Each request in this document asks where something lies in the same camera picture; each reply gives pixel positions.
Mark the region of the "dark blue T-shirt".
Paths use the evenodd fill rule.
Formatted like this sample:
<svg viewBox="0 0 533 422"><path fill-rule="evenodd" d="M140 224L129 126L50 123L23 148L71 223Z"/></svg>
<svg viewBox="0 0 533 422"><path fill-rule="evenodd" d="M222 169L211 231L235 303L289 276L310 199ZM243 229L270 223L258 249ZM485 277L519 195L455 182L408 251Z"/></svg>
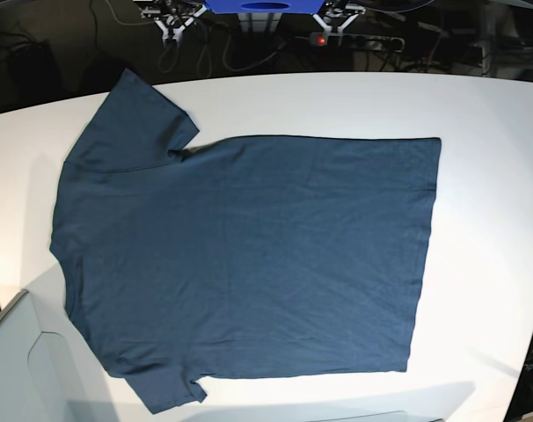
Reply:
<svg viewBox="0 0 533 422"><path fill-rule="evenodd" d="M50 250L105 371L152 413L205 376L405 371L441 141L198 132L125 71L63 164Z"/></svg>

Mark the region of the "blue plastic box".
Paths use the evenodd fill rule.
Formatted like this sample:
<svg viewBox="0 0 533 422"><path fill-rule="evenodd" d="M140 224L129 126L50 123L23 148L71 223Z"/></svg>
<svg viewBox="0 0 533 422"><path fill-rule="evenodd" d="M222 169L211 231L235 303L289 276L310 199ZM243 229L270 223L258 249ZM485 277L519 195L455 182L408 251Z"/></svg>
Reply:
<svg viewBox="0 0 533 422"><path fill-rule="evenodd" d="M315 14L323 0L207 0L204 2L215 14L231 13L297 13Z"/></svg>

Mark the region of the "grey tray corner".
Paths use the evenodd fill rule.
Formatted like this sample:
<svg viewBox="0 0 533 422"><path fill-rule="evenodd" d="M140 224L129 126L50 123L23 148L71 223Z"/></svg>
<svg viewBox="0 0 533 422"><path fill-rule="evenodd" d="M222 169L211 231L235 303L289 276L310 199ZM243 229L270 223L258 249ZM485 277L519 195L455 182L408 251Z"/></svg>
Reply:
<svg viewBox="0 0 533 422"><path fill-rule="evenodd" d="M19 292L0 313L0 421L116 421L93 391L65 337L44 330L32 296Z"/></svg>

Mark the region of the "black power strip red switch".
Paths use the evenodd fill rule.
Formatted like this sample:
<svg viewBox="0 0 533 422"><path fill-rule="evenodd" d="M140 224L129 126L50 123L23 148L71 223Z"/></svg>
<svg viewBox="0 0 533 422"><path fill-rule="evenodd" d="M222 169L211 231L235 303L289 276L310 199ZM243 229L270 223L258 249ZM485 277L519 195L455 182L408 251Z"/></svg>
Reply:
<svg viewBox="0 0 533 422"><path fill-rule="evenodd" d="M314 47L339 47L392 53L400 53L405 47L405 41L402 38L371 34L311 33L308 41Z"/></svg>

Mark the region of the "silver aluminium frame post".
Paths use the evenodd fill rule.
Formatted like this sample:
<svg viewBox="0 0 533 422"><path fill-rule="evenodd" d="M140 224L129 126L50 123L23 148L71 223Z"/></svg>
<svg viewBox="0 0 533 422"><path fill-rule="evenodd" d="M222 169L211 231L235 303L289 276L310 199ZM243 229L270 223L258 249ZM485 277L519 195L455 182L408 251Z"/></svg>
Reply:
<svg viewBox="0 0 533 422"><path fill-rule="evenodd" d="M281 20L281 13L238 13L237 18L242 33L274 33Z"/></svg>

